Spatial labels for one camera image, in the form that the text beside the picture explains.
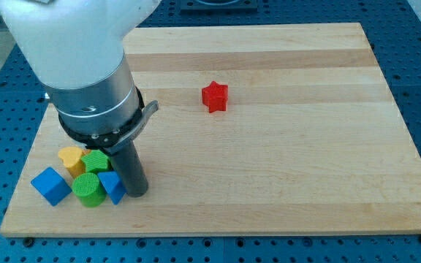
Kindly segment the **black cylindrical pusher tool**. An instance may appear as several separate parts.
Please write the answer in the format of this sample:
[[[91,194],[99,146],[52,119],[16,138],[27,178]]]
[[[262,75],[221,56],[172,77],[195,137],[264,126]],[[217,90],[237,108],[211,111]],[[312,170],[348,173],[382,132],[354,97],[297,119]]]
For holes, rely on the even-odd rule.
[[[148,190],[148,180],[133,141],[110,157],[114,170],[130,197],[141,197]]]

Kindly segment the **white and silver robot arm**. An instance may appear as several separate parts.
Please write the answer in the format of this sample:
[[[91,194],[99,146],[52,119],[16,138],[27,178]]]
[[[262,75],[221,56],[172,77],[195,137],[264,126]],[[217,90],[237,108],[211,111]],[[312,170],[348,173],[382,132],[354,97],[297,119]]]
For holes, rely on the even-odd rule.
[[[0,0],[1,16],[62,128],[105,153],[131,197],[148,190],[134,139],[159,104],[143,101],[122,41],[158,6],[158,0]]]

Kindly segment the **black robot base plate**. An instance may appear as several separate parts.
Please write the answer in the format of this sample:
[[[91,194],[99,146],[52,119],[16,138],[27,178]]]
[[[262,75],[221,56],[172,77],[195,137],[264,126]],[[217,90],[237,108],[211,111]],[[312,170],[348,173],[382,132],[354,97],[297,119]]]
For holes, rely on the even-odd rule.
[[[258,0],[179,0],[181,11],[255,11]]]

